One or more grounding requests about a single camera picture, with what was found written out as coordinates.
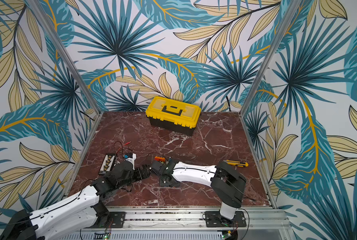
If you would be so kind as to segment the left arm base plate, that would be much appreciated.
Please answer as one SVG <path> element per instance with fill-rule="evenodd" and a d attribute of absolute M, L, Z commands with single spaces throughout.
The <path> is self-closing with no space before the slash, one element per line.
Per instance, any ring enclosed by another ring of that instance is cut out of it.
<path fill-rule="evenodd" d="M 125 212 L 108 212 L 99 220 L 98 226 L 100 228 L 123 228 L 125 220 Z"/>

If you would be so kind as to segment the orange 2x4 brick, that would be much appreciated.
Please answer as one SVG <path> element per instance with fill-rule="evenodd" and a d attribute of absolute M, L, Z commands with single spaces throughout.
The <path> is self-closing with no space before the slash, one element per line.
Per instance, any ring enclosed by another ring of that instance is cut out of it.
<path fill-rule="evenodd" d="M 164 157 L 158 157 L 158 156 L 156 156 L 156 157 L 154 157 L 154 160 L 155 160 L 155 161 L 159 161 L 159 162 L 165 162 L 165 158 L 164 158 Z"/>

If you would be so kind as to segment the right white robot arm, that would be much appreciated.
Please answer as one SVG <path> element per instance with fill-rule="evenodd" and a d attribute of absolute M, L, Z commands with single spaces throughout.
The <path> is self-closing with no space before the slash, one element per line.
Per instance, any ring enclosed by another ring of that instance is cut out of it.
<path fill-rule="evenodd" d="M 159 176 L 161 186 L 175 187 L 181 182 L 191 182 L 212 188 L 222 201 L 220 215 L 224 219 L 232 220 L 242 206 L 247 180 L 224 161 L 211 166 L 190 165 L 175 160 L 155 162 L 150 171 Z"/>

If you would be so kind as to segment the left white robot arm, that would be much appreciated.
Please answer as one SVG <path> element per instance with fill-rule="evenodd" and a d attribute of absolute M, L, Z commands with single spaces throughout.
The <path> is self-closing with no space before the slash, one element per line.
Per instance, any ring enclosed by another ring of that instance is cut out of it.
<path fill-rule="evenodd" d="M 76 230 L 99 226 L 109 228 L 113 222 L 103 200 L 118 190 L 150 176 L 150 166 L 138 168 L 129 161 L 116 164 L 78 193 L 48 207 L 28 213 L 15 213 L 6 225 L 1 240 L 57 240 Z"/>

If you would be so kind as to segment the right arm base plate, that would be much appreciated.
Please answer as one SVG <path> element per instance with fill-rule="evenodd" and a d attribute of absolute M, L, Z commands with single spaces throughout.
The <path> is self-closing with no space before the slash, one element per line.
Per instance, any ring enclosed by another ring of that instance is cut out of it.
<path fill-rule="evenodd" d="M 246 227 L 248 218 L 242 211 L 237 211 L 232 220 L 222 217 L 220 212 L 207 211 L 203 214 L 207 228 L 239 228 Z"/>

